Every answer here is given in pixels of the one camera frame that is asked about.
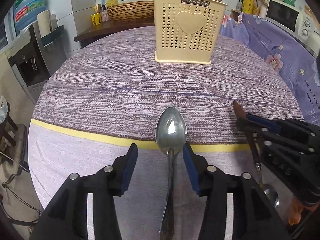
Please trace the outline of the right hand orange glove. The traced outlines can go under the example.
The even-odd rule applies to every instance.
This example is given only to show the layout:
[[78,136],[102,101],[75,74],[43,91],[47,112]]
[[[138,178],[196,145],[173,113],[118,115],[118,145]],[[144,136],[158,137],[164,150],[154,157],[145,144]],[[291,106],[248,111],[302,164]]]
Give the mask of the right hand orange glove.
[[293,197],[287,217],[287,221],[290,226],[296,225],[300,222],[304,209],[314,211],[313,207],[306,207],[296,197]]

